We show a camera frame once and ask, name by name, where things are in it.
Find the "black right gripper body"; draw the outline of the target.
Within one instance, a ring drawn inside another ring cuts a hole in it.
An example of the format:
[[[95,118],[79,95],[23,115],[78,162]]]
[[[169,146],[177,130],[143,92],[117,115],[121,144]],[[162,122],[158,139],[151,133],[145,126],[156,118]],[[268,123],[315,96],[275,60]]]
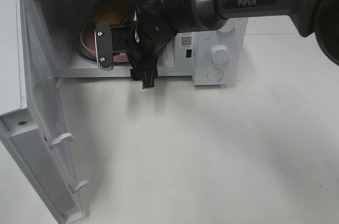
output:
[[[120,52],[127,54],[134,80],[141,80],[140,73],[147,70],[156,70],[157,77],[159,53],[177,32],[168,23],[162,6],[145,5],[134,16],[137,19],[126,25],[110,25],[113,57]]]

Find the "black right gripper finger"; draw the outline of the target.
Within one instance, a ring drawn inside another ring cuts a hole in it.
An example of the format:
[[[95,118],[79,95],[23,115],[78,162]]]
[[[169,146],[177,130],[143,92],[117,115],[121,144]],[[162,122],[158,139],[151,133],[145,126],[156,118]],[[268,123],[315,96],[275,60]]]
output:
[[[155,86],[156,70],[147,70],[140,73],[142,88],[148,89]]]
[[[95,49],[98,68],[101,70],[112,70],[112,32],[110,25],[106,21],[100,21],[95,26]]]

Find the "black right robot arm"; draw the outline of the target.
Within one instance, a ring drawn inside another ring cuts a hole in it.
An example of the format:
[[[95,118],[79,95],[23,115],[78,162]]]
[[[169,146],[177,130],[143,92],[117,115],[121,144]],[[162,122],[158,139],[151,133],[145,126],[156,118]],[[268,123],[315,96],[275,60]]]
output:
[[[144,88],[154,86],[159,53],[178,33],[219,30],[237,17],[287,15],[302,37],[314,34],[338,63],[338,0],[150,0],[132,11],[129,25],[96,24],[96,61],[110,70],[114,56],[126,53],[132,78]]]

